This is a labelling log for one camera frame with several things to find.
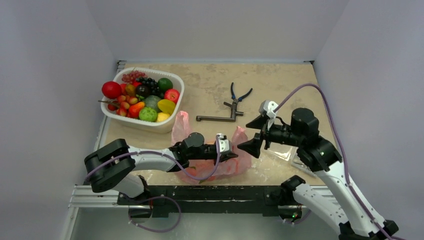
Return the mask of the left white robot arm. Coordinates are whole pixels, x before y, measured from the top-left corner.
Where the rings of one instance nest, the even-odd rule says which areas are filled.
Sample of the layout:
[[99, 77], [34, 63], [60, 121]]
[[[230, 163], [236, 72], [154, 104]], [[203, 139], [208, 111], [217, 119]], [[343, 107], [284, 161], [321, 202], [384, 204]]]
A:
[[[142, 176], [132, 175], [133, 171], [182, 171], [191, 179], [204, 181], [213, 176], [220, 163], [236, 157], [232, 143], [222, 133], [216, 135], [213, 144], [206, 144], [201, 133], [193, 132], [164, 149], [137, 148], [119, 138], [84, 159], [85, 180], [94, 193], [115, 190], [142, 205], [149, 199], [148, 185]], [[213, 169], [206, 176], [195, 176], [188, 172], [191, 160], [211, 160]]]

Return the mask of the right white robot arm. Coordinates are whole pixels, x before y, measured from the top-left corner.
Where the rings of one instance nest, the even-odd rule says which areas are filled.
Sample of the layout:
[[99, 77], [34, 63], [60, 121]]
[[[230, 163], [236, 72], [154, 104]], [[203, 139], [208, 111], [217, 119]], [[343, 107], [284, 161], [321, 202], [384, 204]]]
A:
[[340, 240], [393, 240], [399, 230], [392, 220], [384, 219], [369, 204], [345, 172], [345, 163], [336, 147], [319, 134], [319, 120], [308, 108], [292, 111], [290, 124], [272, 124], [259, 116], [247, 124], [259, 129], [251, 140], [237, 147], [258, 158], [262, 144], [296, 147], [299, 159], [318, 176], [337, 200], [337, 204], [320, 195], [305, 180], [295, 175], [283, 182], [280, 196], [288, 204], [295, 201], [308, 207], [331, 226]]

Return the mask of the small yellow fake lemon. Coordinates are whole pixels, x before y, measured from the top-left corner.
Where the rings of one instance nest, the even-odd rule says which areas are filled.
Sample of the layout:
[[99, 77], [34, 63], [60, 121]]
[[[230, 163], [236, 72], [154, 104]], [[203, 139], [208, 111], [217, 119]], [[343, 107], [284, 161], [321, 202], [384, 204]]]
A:
[[156, 118], [156, 123], [161, 123], [161, 122], [164, 122], [164, 121], [166, 121], [167, 119], [169, 119], [170, 118], [170, 114], [168, 114], [168, 113], [165, 113], [165, 112], [159, 112], [158, 114], [157, 114], [157, 118]]

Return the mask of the yellow fake starfruit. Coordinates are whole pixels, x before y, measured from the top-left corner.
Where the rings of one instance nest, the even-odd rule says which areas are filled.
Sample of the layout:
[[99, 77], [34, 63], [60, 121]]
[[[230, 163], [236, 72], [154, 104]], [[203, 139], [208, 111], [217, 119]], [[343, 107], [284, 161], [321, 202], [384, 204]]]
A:
[[165, 114], [172, 115], [176, 109], [176, 104], [168, 99], [162, 99], [157, 102], [159, 110]]

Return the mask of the small red fake apple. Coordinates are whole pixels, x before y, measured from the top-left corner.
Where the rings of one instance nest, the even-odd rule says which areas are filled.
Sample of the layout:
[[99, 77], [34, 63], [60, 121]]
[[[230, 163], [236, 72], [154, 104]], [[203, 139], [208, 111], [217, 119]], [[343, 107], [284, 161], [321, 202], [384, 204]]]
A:
[[175, 104], [178, 103], [179, 98], [180, 98], [180, 92], [174, 88], [168, 89], [164, 93], [164, 99], [169, 100]]

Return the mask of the green fake avocado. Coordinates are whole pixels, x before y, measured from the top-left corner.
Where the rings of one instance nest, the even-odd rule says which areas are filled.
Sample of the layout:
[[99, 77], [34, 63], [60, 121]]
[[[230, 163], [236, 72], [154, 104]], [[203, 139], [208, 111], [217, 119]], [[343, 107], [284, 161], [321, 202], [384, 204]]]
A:
[[150, 95], [143, 100], [145, 107], [154, 109], [157, 113], [160, 113], [161, 110], [158, 107], [158, 102], [162, 100], [156, 95]]

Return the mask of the green fake lime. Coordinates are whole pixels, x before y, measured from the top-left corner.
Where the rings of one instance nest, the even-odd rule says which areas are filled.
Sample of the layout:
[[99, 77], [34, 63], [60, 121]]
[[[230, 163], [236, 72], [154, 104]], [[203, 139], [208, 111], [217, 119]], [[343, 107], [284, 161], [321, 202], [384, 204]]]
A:
[[157, 86], [161, 93], [165, 93], [167, 90], [174, 87], [173, 82], [166, 77], [162, 77], [157, 81]]

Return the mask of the black fake grapes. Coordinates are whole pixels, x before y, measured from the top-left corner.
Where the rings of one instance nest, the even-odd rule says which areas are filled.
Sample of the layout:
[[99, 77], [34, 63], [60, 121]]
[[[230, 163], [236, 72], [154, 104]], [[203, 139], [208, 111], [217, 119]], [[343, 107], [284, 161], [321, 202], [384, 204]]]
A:
[[158, 83], [153, 78], [150, 78], [150, 77], [145, 78], [144, 77], [140, 81], [137, 81], [137, 83], [138, 83], [138, 85], [149, 86], [150, 87], [150, 91], [151, 91], [151, 95], [158, 96], [160, 98], [163, 97], [163, 93], [158, 88]]

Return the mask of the red orange fake mango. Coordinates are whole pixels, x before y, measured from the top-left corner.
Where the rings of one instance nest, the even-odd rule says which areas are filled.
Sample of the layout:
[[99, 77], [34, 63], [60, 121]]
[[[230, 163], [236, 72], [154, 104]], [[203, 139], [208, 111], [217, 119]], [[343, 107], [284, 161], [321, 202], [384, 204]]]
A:
[[127, 117], [132, 119], [140, 119], [139, 114], [140, 111], [145, 107], [145, 103], [143, 101], [140, 101], [136, 104], [133, 104], [129, 107], [127, 110]]

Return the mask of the dark purple fake fruit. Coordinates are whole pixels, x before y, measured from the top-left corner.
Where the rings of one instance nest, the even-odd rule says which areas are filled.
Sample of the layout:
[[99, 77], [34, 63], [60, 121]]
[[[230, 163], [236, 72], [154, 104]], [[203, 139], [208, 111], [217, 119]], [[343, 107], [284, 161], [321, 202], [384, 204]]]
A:
[[149, 86], [140, 84], [135, 88], [135, 96], [140, 100], [144, 100], [150, 95], [151, 95], [151, 89]]

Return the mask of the red fake grapes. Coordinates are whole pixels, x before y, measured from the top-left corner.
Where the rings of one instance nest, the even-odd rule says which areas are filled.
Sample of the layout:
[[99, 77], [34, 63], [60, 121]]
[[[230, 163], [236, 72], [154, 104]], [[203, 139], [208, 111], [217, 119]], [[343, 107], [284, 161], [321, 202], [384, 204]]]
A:
[[134, 83], [134, 82], [139, 82], [141, 79], [143, 79], [144, 77], [146, 77], [147, 74], [139, 71], [139, 70], [132, 70], [129, 73], [124, 73], [121, 77], [121, 80], [124, 83]]

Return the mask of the clear plastic screw box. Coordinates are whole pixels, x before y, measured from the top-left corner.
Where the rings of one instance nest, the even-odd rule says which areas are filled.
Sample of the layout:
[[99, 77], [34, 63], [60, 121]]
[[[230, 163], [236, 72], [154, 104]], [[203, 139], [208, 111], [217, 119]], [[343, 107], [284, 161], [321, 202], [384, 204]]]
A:
[[268, 153], [271, 155], [278, 157], [287, 163], [289, 163], [293, 168], [313, 177], [316, 178], [317, 175], [311, 171], [309, 167], [307, 167], [298, 157], [297, 155], [297, 148], [293, 146], [289, 146], [287, 150], [284, 151], [273, 151], [268, 150]]

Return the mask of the white fruit basket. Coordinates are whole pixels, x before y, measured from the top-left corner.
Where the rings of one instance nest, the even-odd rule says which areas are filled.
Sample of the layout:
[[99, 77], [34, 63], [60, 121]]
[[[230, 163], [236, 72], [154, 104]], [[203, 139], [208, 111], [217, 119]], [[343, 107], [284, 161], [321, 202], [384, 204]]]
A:
[[173, 73], [130, 67], [119, 71], [101, 91], [100, 108], [107, 117], [128, 127], [168, 133], [180, 110], [185, 84]]

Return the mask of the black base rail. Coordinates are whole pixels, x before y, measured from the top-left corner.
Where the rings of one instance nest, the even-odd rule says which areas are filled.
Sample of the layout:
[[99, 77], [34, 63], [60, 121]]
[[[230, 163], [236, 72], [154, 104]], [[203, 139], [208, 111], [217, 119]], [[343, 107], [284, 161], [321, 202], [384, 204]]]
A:
[[178, 212], [261, 214], [291, 221], [303, 216], [301, 204], [279, 185], [152, 185], [136, 198], [119, 193], [117, 204], [129, 207], [137, 220]]

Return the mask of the aluminium frame rail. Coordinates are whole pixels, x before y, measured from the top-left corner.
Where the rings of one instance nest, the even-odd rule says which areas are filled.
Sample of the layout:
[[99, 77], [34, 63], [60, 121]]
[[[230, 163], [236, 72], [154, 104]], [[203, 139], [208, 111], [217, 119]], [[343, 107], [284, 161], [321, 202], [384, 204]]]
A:
[[95, 193], [90, 185], [75, 185], [68, 204], [69, 208], [113, 208], [116, 207], [119, 192], [107, 190]]

